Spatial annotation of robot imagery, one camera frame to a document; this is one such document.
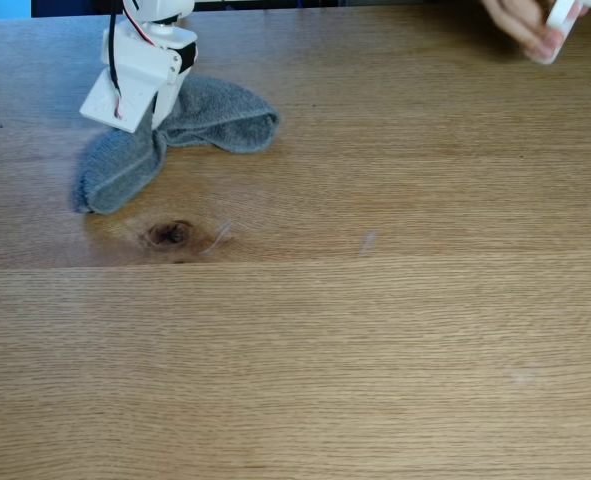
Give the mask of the person's hand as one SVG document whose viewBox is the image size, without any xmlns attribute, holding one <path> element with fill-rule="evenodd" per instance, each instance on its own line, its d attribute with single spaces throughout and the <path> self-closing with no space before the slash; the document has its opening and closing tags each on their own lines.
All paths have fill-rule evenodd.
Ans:
<svg viewBox="0 0 591 480">
<path fill-rule="evenodd" d="M 553 59 L 567 35 L 547 25 L 555 1 L 482 0 L 494 24 L 511 37 L 531 60 L 545 63 Z"/>
</svg>

